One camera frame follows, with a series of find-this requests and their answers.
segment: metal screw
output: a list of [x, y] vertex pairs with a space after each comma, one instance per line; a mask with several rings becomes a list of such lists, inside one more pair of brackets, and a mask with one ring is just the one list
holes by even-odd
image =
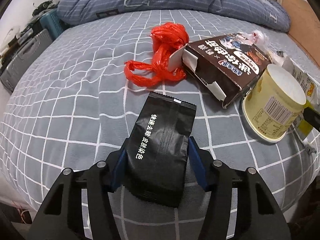
[[104, 161], [97, 163], [98, 168], [103, 168], [104, 166], [106, 166], [106, 162], [104, 162]]
[[62, 172], [64, 175], [69, 175], [71, 173], [71, 169], [70, 168], [66, 168], [63, 170]]
[[213, 165], [216, 166], [216, 167], [221, 167], [222, 166], [222, 162], [219, 161], [219, 160], [214, 160], [213, 161]]
[[256, 174], [256, 169], [255, 168], [253, 168], [253, 167], [250, 167], [249, 169], [248, 169], [248, 172], [250, 173], [250, 174]]

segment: paper cup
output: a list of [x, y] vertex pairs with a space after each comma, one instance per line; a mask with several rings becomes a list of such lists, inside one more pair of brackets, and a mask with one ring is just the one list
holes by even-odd
[[243, 100], [243, 113], [251, 128], [268, 142], [280, 141], [303, 111], [305, 93], [283, 68], [269, 64]]

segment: blue blanket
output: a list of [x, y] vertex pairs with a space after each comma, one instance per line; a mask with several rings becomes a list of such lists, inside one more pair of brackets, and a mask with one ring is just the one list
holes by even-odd
[[187, 9], [218, 14], [288, 32], [290, 17], [267, 0], [61, 0], [58, 16], [71, 25], [133, 11]]

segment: red plastic bag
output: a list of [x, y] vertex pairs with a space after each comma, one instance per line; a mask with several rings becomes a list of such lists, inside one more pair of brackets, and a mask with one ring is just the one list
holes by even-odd
[[[170, 72], [167, 70], [169, 57], [177, 49], [189, 42], [189, 36], [181, 24], [166, 23], [154, 27], [151, 31], [152, 49], [154, 52], [151, 64], [129, 60], [125, 62], [124, 74], [139, 87], [151, 87], [163, 80], [179, 81], [185, 78], [186, 73], [182, 68]], [[132, 71], [147, 70], [155, 75], [152, 78], [133, 74]]]

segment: black sachet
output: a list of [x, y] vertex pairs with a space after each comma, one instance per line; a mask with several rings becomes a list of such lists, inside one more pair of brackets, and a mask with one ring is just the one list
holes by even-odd
[[179, 206], [195, 116], [193, 104], [149, 94], [126, 145], [124, 186], [133, 195], [169, 207]]

